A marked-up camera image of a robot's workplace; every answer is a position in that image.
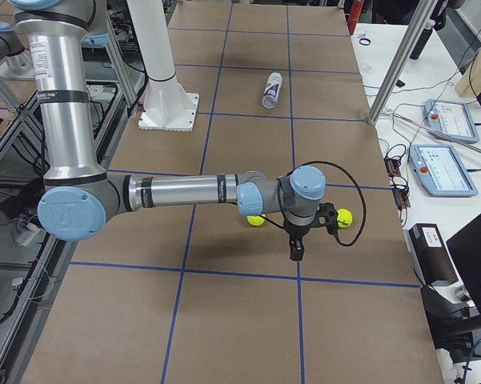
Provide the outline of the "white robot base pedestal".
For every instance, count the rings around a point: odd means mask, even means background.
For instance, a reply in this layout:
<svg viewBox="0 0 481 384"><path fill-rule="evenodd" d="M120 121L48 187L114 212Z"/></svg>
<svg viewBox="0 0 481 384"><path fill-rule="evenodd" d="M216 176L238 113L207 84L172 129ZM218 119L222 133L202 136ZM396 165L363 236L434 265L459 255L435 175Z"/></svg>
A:
<svg viewBox="0 0 481 384"><path fill-rule="evenodd" d="M162 2L130 0L127 5L148 78L139 127L192 131L199 95L178 82Z"/></svg>

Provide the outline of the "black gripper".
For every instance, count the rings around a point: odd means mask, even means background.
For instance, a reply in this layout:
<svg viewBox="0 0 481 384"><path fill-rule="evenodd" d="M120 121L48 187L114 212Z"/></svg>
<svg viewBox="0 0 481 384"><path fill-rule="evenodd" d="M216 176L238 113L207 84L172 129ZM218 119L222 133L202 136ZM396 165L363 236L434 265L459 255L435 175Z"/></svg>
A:
<svg viewBox="0 0 481 384"><path fill-rule="evenodd" d="M290 260L302 261L305 248L302 244L303 237L312 228L319 228L319 222L314 215L300 217L294 214L286 214L283 219L283 229L289 235L289 245L291 249Z"/></svg>

